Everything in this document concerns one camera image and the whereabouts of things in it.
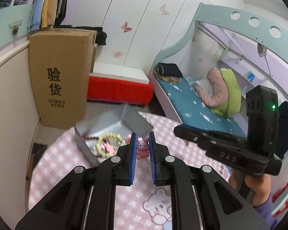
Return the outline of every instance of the gray open tray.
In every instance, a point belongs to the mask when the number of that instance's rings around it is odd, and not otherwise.
[[[100,162],[86,145],[83,136],[101,136],[111,132],[120,134],[124,139],[128,134],[135,132],[138,136],[147,137],[152,129],[153,126],[128,104],[98,117],[79,121],[74,126],[77,146],[92,167],[98,166]]]

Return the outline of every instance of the tile floor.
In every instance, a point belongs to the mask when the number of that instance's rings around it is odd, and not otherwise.
[[[92,102],[88,101],[86,118],[95,117],[100,115],[103,112],[108,110],[112,110],[115,107],[119,106],[119,103],[105,103],[105,102]],[[152,114],[157,114],[160,116],[164,116],[164,111],[162,110],[161,105],[159,104],[156,96],[153,96],[153,99],[146,107],[141,106],[133,106],[136,110],[141,112],[147,112]],[[57,129],[52,127],[43,126],[39,123],[34,142],[38,144],[45,144],[47,146],[51,145],[60,135],[62,135],[66,130]]]

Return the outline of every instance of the teal bed sheet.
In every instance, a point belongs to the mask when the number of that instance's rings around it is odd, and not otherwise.
[[[183,123],[204,130],[222,131],[238,136],[245,136],[232,117],[228,119],[214,114],[202,102],[185,79],[182,79],[176,85],[165,82],[160,78],[157,78],[157,81],[168,95]]]

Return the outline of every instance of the table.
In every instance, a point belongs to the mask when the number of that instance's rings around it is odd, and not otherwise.
[[[207,156],[197,144],[185,142],[173,134],[179,123],[158,115],[140,113],[153,126],[156,142],[166,145],[173,156],[182,157],[194,167],[209,164],[225,180],[229,172],[225,165]],[[32,174],[29,202],[31,209],[75,166],[89,168],[88,162],[78,150],[74,141],[74,128],[66,131],[48,147]],[[151,179],[150,159],[136,162],[134,184],[131,187],[116,187],[115,230],[171,230],[170,187],[156,187]]]

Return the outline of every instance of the pink checkered tablecloth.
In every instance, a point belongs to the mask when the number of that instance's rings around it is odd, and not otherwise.
[[[209,164],[228,180],[229,172],[225,165],[205,156],[205,152],[196,144],[186,146],[183,140],[175,137],[173,129],[178,125],[177,122],[149,113],[140,114],[154,126],[156,142],[166,145],[171,155],[180,155],[186,164],[194,167]],[[29,209],[75,166],[90,167],[78,150],[74,136],[74,128],[71,128],[45,151],[33,171]],[[170,187],[153,185],[149,158],[137,161],[133,186],[116,188],[114,229],[171,230],[171,220]]]

